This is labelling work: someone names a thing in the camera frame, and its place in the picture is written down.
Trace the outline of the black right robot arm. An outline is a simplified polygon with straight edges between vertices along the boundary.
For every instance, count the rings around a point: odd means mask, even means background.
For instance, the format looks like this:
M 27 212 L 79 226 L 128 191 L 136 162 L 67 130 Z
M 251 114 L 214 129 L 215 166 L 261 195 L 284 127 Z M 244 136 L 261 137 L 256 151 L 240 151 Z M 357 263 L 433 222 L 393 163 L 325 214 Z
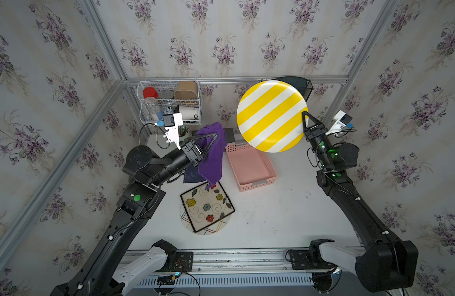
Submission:
M 383 223 L 357 191 L 347 170 L 358 165 L 359 147 L 332 144 L 330 136 L 353 131 L 351 117 L 340 111 L 331 128 L 302 112 L 303 133 L 315 153 L 318 186 L 341 209 L 363 244 L 361 251 L 339 247 L 332 239 L 317 239 L 308 248 L 308 264 L 315 269 L 340 267 L 357 276 L 369 292 L 411 287 L 419 251 L 411 241 L 400 239 Z

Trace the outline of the yellow striped round plate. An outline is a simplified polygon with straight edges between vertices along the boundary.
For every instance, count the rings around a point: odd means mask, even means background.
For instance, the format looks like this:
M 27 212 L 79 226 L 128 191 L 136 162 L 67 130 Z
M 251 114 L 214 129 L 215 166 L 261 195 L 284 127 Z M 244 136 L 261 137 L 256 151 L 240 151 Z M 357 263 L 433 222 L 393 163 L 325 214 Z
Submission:
M 303 138 L 306 101 L 293 86 L 268 80 L 253 85 L 237 106 L 236 120 L 242 137 L 262 152 L 285 152 Z

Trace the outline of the purple cloth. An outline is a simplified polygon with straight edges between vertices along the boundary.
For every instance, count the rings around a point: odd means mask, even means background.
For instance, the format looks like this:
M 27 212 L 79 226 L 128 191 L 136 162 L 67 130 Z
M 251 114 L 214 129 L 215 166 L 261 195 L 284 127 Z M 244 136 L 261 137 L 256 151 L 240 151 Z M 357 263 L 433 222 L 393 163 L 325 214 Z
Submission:
M 219 122 L 204 126 L 195 135 L 216 133 L 218 138 L 211 146 L 206 158 L 199 164 L 199 175 L 203 176 L 211 188 L 221 180 L 223 173 L 223 153 L 227 145 L 226 133 Z

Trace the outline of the square floral plate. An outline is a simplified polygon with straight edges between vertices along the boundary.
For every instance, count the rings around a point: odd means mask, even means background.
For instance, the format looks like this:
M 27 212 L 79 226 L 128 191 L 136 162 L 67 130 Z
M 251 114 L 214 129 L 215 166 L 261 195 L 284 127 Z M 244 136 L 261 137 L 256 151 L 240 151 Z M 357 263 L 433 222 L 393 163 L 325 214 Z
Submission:
M 227 225 L 236 209 L 221 183 L 213 188 L 204 182 L 180 195 L 181 221 L 192 233 L 216 234 Z

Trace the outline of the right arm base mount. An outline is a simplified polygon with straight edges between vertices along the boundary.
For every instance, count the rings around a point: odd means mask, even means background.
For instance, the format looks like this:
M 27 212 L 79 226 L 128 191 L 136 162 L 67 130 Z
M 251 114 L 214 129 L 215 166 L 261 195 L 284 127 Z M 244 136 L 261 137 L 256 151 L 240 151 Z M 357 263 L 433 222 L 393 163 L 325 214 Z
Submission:
M 291 264 L 293 270 L 311 271 L 313 288 L 320 294 L 330 293 L 338 284 L 342 269 L 333 263 L 322 259 L 320 246 L 334 242 L 332 239 L 312 240 L 306 249 L 288 249 L 285 260 Z

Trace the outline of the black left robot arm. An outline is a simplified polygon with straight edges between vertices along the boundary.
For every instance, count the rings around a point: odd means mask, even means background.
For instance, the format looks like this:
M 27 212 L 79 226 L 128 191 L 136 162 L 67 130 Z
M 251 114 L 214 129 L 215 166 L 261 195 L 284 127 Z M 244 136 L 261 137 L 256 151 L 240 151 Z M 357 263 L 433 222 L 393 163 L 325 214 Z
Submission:
M 125 296 L 146 276 L 164 267 L 172 268 L 177 249 L 159 240 L 141 258 L 120 268 L 132 241 L 153 217 L 165 197 L 161 186 L 189 165 L 197 167 L 211 148 L 220 144 L 218 133 L 186 139 L 179 149 L 159 157 L 145 145 L 128 153 L 123 172 L 131 179 L 116 204 L 113 218 L 88 261 L 67 283 L 56 286 L 54 296 Z

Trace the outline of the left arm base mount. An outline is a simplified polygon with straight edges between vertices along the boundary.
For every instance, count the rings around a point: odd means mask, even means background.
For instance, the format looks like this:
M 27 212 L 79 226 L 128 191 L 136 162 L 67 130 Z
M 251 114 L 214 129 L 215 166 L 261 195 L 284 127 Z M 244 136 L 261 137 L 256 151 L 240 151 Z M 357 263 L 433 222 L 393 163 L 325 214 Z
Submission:
M 165 240 L 156 242 L 152 247 L 162 249 L 163 254 L 166 255 L 165 264 L 156 273 L 169 273 L 169 275 L 157 278 L 157 286 L 172 286 L 185 271 L 192 271 L 193 252 L 179 251 L 174 245 Z

